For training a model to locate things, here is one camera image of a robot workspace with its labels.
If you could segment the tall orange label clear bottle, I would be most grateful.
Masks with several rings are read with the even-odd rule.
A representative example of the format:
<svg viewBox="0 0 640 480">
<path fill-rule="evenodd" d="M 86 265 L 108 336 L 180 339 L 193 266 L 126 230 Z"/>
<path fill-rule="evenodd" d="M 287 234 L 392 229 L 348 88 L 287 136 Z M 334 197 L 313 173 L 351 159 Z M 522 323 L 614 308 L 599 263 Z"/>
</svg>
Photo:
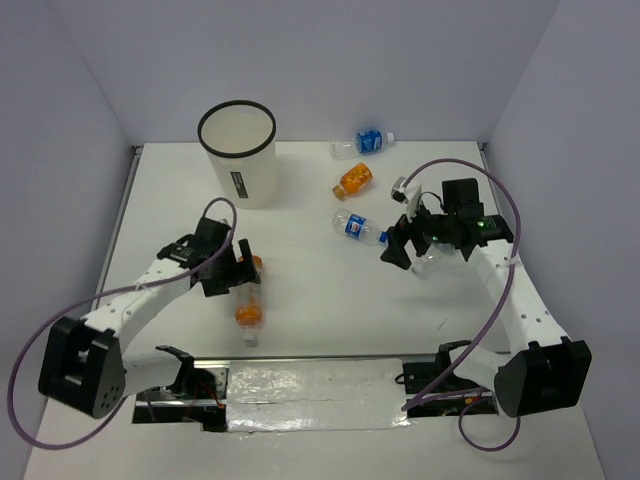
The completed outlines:
<svg viewBox="0 0 640 480">
<path fill-rule="evenodd" d="M 241 330 L 243 344 L 248 348 L 254 348 L 258 345 L 259 333 L 265 318 L 261 284 L 263 261 L 257 255 L 253 256 L 253 260 L 257 271 L 257 279 L 238 287 L 235 309 L 236 324 Z"/>
</svg>

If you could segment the Pepsi blue label clear bottle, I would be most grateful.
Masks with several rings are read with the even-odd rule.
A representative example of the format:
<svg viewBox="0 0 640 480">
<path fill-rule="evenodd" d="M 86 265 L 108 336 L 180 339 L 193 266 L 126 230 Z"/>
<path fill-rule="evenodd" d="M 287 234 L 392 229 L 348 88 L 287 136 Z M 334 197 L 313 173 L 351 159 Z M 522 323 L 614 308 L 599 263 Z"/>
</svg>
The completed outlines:
<svg viewBox="0 0 640 480">
<path fill-rule="evenodd" d="M 336 233 L 368 246 L 385 246 L 387 234 L 371 219 L 346 209 L 337 210 L 332 218 Z"/>
</svg>

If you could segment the small orange juice bottle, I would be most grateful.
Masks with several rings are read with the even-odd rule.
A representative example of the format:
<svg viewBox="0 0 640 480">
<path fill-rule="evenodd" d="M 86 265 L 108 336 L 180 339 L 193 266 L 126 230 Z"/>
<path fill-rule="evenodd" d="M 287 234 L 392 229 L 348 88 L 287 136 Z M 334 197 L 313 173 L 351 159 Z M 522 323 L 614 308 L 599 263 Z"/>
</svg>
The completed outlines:
<svg viewBox="0 0 640 480">
<path fill-rule="evenodd" d="M 358 194 L 373 181 L 373 173 L 364 163 L 358 163 L 347 171 L 339 183 L 332 188 L 332 193 L 339 200 Z"/>
</svg>

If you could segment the Pocari Sweat blue label bottle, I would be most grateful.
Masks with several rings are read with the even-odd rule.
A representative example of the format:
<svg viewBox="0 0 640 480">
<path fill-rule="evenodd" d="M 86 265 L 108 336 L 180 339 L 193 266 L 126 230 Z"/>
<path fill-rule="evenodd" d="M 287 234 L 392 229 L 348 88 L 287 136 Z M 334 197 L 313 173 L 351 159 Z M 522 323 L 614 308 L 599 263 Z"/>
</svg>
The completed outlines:
<svg viewBox="0 0 640 480">
<path fill-rule="evenodd" d="M 330 142 L 329 153 L 336 160 L 358 158 L 382 152 L 394 143 L 395 135 L 393 133 L 368 130 L 358 132 L 347 141 Z"/>
</svg>

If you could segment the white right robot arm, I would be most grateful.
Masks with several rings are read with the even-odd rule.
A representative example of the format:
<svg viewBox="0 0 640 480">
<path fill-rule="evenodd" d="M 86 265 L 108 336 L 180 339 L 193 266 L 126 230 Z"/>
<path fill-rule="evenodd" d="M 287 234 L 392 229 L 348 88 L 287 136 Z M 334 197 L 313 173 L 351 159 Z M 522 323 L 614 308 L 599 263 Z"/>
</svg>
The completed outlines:
<svg viewBox="0 0 640 480">
<path fill-rule="evenodd" d="M 456 391 L 466 382 L 492 392 L 499 411 L 510 418 L 575 406 L 591 350 L 585 341 L 571 339 L 547 309 L 505 219 L 485 213 L 474 178 L 443 182 L 439 213 L 425 207 L 423 193 L 405 178 L 392 187 L 392 198 L 406 211 L 387 231 L 382 261 L 422 274 L 441 258 L 460 254 L 496 303 L 479 337 L 500 322 L 509 351 L 489 351 L 479 339 L 441 345 L 435 378 L 406 403 L 406 409 L 425 403 L 438 387 Z"/>
</svg>

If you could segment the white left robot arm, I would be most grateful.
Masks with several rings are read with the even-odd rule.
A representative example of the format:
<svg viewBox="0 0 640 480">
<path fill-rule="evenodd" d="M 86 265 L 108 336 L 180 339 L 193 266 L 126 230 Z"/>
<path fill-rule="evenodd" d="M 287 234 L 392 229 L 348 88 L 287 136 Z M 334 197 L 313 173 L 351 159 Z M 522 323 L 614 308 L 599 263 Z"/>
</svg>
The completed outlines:
<svg viewBox="0 0 640 480">
<path fill-rule="evenodd" d="M 94 419 L 128 396 L 160 388 L 184 398 L 205 372 L 171 345 L 130 355 L 134 338 L 175 300 L 201 286 L 207 297 L 226 295 L 261 278 L 248 240 L 232 240 L 230 225 L 201 218 L 196 230 L 163 247 L 131 290 L 110 295 L 80 319 L 67 316 L 49 331 L 38 390 Z"/>
</svg>

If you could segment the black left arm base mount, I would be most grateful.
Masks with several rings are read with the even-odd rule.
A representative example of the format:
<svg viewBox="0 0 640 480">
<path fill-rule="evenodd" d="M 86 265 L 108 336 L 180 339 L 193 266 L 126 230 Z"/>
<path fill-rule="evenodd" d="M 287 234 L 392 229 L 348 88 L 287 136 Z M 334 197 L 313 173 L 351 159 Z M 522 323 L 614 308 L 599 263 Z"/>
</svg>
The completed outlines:
<svg viewBox="0 0 640 480">
<path fill-rule="evenodd" d="M 156 356 L 153 362 L 173 360 L 171 372 L 176 375 L 171 384 L 154 386 L 136 396 L 132 423 L 194 423 L 205 432 L 226 432 L 229 368 L 198 366 L 191 354 L 169 345 L 156 350 L 164 357 Z"/>
</svg>

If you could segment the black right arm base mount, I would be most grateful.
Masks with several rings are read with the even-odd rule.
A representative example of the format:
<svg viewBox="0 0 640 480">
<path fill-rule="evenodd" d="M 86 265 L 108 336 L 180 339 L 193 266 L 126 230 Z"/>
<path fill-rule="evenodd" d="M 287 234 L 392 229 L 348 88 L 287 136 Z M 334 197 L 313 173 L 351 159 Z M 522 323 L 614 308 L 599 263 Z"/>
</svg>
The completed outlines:
<svg viewBox="0 0 640 480">
<path fill-rule="evenodd" d="M 464 350 L 470 340 L 441 344 L 435 354 L 409 355 L 401 357 L 402 367 L 394 382 L 404 388 L 407 402 L 431 384 L 452 363 L 452 350 Z M 457 377 L 451 373 L 429 393 L 420 403 L 403 410 L 409 418 L 453 416 L 459 414 L 469 403 L 485 398 L 471 414 L 500 414 L 494 395 L 477 383 Z"/>
</svg>

